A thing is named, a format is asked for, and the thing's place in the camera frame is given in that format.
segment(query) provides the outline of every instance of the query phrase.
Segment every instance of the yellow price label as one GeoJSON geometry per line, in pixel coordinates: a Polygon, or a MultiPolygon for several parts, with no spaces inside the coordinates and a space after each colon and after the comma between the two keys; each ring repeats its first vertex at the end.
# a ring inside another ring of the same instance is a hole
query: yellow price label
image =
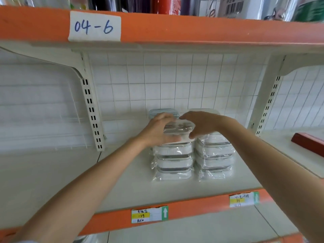
{"type": "Polygon", "coordinates": [[[132,214],[132,219],[141,219],[141,218],[149,218],[150,213],[149,212],[144,212],[144,213],[133,213],[132,214]]]}
{"type": "Polygon", "coordinates": [[[236,199],[230,199],[229,200],[230,204],[244,203],[244,202],[245,202],[245,198],[236,198],[236,199]]]}

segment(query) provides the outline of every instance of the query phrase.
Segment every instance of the paper sticker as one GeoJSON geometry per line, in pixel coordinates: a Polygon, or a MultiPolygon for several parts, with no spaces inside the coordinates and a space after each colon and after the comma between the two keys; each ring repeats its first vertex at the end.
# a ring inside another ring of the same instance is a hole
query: paper sticker
{"type": "Polygon", "coordinates": [[[69,41],[120,41],[121,17],[89,12],[70,12],[69,41]]]}
{"type": "Polygon", "coordinates": [[[132,210],[132,223],[164,221],[169,219],[169,207],[132,210]]]}
{"type": "Polygon", "coordinates": [[[240,193],[229,196],[229,207],[255,205],[260,202],[259,192],[240,193]]]}

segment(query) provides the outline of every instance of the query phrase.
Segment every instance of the forearm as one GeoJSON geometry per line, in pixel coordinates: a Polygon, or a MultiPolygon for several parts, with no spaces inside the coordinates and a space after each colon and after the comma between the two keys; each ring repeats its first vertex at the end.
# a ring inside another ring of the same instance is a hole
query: forearm
{"type": "Polygon", "coordinates": [[[144,147],[139,139],[131,139],[81,174],[51,198],[24,225],[14,241],[71,243],[144,147]]]}
{"type": "Polygon", "coordinates": [[[324,239],[324,187],[320,179],[263,142],[236,120],[226,118],[220,132],[289,219],[310,240],[324,239]]]}

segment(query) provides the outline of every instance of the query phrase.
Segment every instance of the stack of food containers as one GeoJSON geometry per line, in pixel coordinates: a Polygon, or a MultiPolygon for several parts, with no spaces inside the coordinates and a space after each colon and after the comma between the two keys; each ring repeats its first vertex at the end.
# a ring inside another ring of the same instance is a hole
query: stack of food containers
{"type": "MultiPolygon", "coordinates": [[[[213,109],[191,109],[219,114],[213,109]]],[[[219,132],[200,136],[195,141],[195,157],[200,180],[230,177],[233,174],[235,149],[219,132]]]]}
{"type": "MultiPolygon", "coordinates": [[[[160,112],[170,112],[179,117],[175,109],[153,109],[149,117],[153,118],[160,112]]],[[[156,169],[154,180],[184,180],[192,176],[194,156],[192,140],[189,139],[192,130],[193,124],[187,120],[176,119],[165,126],[165,134],[180,135],[181,141],[153,147],[151,168],[156,169]]]]}

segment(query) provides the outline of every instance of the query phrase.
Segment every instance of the red object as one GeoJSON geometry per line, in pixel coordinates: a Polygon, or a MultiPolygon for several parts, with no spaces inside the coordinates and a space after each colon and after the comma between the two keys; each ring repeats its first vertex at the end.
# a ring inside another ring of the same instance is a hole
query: red object
{"type": "Polygon", "coordinates": [[[181,0],[154,0],[154,13],[180,15],[181,0]]]}
{"type": "Polygon", "coordinates": [[[324,140],[317,138],[305,132],[295,133],[291,139],[293,143],[308,149],[322,157],[324,157],[324,140]]]}

